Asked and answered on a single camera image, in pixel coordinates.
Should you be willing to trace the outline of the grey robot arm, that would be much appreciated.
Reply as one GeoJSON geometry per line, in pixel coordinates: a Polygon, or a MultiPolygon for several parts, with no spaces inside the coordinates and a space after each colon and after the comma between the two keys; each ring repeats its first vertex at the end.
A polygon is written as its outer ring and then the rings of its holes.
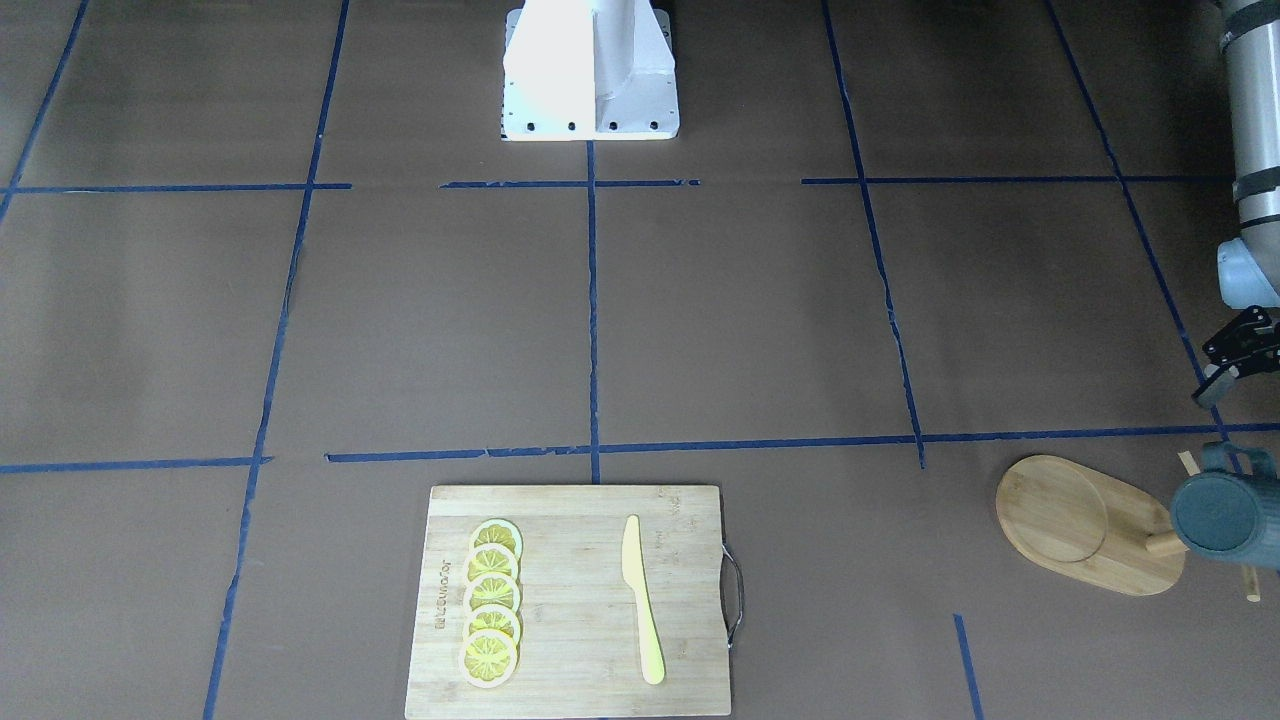
{"type": "Polygon", "coordinates": [[[1236,237],[1217,250],[1219,288],[1234,309],[1277,306],[1279,4],[1221,1],[1219,50],[1228,70],[1236,237]]]}

